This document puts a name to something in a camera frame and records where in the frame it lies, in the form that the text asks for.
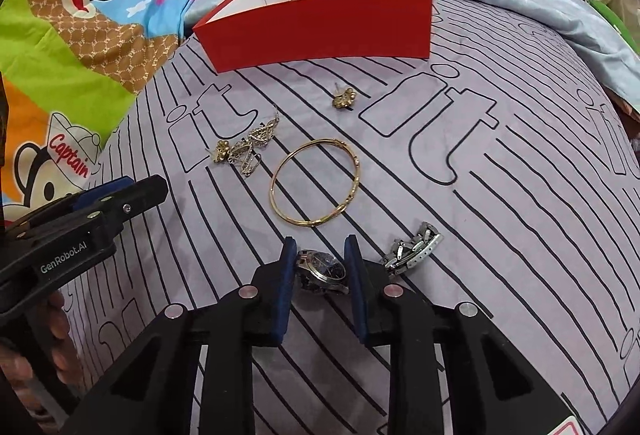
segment stud earring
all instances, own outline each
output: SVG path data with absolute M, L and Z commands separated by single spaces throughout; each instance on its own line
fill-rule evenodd
M 334 97 L 334 108 L 338 108 L 339 110 L 341 108 L 351 108 L 356 100 L 357 93 L 355 89 L 348 86 L 343 92 L 341 92 L 337 84 L 335 85 L 335 88 L 337 89 L 337 94 L 335 94 Z
M 213 152 L 209 151 L 209 154 L 213 157 L 213 162 L 215 162 L 216 164 L 219 164 L 221 162 L 224 162 L 226 160 L 226 158 L 229 156 L 229 150 L 231 150 L 230 146 L 229 146 L 229 141 L 228 140 L 219 140 L 218 141 L 218 145 L 216 146 L 216 149 L 213 150 Z

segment earring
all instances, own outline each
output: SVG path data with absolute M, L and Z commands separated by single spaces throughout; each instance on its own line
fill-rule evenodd
M 209 155 L 211 155 L 211 157 L 213 158 L 213 162 L 215 162 L 216 164 L 219 164 L 225 161 L 226 158 L 229 156 L 229 150 L 231 150 L 231 148 L 229 147 L 229 141 L 219 140 L 218 145 L 216 146 L 216 149 L 213 150 L 213 152 L 211 150 L 207 150 L 207 151 L 209 152 Z
M 269 144 L 269 141 L 273 138 L 276 126 L 280 122 L 280 116 L 278 115 L 278 109 L 276 108 L 276 115 L 267 124 L 260 123 L 258 128 L 252 129 L 247 135 L 247 139 L 255 147 L 264 148 Z
M 280 116 L 276 108 L 273 119 L 267 124 L 260 123 L 258 128 L 252 129 L 246 137 L 240 138 L 233 146 L 229 145 L 228 140 L 219 140 L 216 149 L 213 152 L 209 151 L 213 162 L 220 163 L 226 160 L 229 164 L 239 164 L 240 173 L 248 177 L 262 161 L 262 155 L 256 153 L 254 148 L 264 148 L 269 144 L 279 122 Z
M 335 85 L 337 94 L 334 97 L 334 108 L 351 108 L 356 100 L 356 91 L 351 86 L 348 86 L 345 91 L 341 92 L 338 85 Z

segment blue gripper pad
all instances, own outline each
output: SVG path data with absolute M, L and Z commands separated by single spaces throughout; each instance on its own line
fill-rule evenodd
M 111 182 L 106 182 L 105 184 L 96 186 L 95 188 L 92 188 L 90 190 L 86 190 L 84 193 L 81 193 L 81 195 L 78 196 L 78 199 L 74 204 L 74 211 L 78 211 L 78 209 L 90 206 L 96 200 L 110 195 L 111 193 L 124 188 L 128 188 L 129 186 L 132 186 L 133 183 L 133 179 L 131 179 L 130 177 L 120 177 L 119 179 L 115 179 Z
M 347 266 L 347 274 L 349 275 L 353 328 L 360 342 L 364 343 L 369 334 L 367 328 L 367 302 L 362 288 L 362 272 L 365 268 L 355 235 L 350 235 L 344 240 L 344 263 Z
M 280 260 L 282 266 L 281 278 L 278 282 L 278 290 L 274 300 L 273 330 L 271 336 L 278 344 L 284 339 L 289 324 L 289 311 L 291 310 L 291 297 L 293 296 L 293 280 L 296 276 L 296 256 L 298 246 L 296 241 L 287 237 L 284 239 Z

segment colorful blanket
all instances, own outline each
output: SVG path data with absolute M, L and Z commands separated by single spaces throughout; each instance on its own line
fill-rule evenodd
M 5 0 L 5 218 L 83 187 L 135 94 L 177 48 L 193 0 Z

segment bracelet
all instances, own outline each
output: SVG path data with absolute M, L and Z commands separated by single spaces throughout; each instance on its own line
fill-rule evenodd
M 331 146 L 340 148 L 341 150 L 346 151 L 349 157 L 351 157 L 351 160 L 353 160 L 353 166 L 355 169 L 351 190 L 349 191 L 349 194 L 347 195 L 347 198 L 345 198 L 343 203 L 341 203 L 337 208 L 335 208 L 328 215 L 323 216 L 320 219 L 311 220 L 311 221 L 301 221 L 301 220 L 292 219 L 290 216 L 287 216 L 282 211 L 280 211 L 278 209 L 278 206 L 276 205 L 276 198 L 274 194 L 276 178 L 278 177 L 278 173 L 280 173 L 280 170 L 282 169 L 284 164 L 290 161 L 302 150 L 311 148 L 312 146 L 317 146 L 319 144 L 329 144 Z M 347 208 L 349 203 L 353 200 L 353 196 L 356 194 L 356 190 L 358 189 L 359 185 L 360 185 L 360 160 L 358 159 L 358 157 L 355 156 L 353 151 L 351 151 L 351 148 L 349 148 L 347 143 L 338 139 L 316 139 L 311 142 L 307 142 L 306 144 L 303 144 L 296 150 L 292 151 L 291 153 L 289 153 L 289 155 L 286 156 L 285 160 L 283 160 L 280 163 L 276 171 L 274 171 L 273 177 L 271 177 L 271 184 L 269 186 L 269 201 L 271 203 L 271 207 L 276 212 L 276 214 L 284 221 L 289 222 L 289 224 L 300 225 L 301 227 L 316 227 L 316 225 L 324 224 L 324 222 L 330 221 L 332 218 L 334 218 L 334 216 L 338 216 L 341 212 L 343 212 Z

